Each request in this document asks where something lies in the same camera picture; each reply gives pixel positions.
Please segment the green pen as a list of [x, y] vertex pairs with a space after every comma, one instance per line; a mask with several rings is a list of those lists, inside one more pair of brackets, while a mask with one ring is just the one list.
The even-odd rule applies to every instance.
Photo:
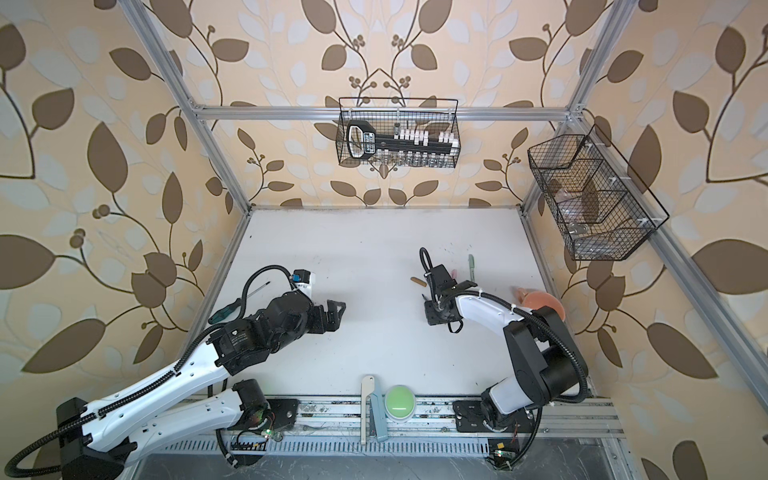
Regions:
[[475, 276], [475, 257], [473, 254], [468, 255], [468, 265], [469, 265], [469, 276], [471, 282], [476, 282], [476, 276]]

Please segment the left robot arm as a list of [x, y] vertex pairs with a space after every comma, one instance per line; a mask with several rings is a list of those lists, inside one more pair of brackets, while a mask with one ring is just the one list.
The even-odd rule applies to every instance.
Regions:
[[188, 436], [273, 429], [276, 415], [253, 379], [201, 401], [182, 402], [265, 362], [306, 334], [337, 331], [345, 303], [317, 304], [311, 287], [312, 275], [304, 269], [289, 272], [276, 265], [257, 270], [240, 297], [212, 315], [178, 360], [103, 399], [62, 403], [57, 429], [16, 453], [5, 475], [116, 479], [127, 465]]

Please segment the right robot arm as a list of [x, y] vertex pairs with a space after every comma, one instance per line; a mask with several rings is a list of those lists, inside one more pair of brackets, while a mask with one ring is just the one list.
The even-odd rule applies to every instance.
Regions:
[[457, 282], [422, 247], [419, 260], [429, 295], [427, 322], [452, 334], [477, 323], [505, 342], [512, 374], [484, 390], [480, 412], [486, 428], [503, 431], [516, 414], [551, 402], [577, 404], [589, 396], [586, 361], [563, 319], [551, 307], [529, 308], [485, 292], [472, 281]]

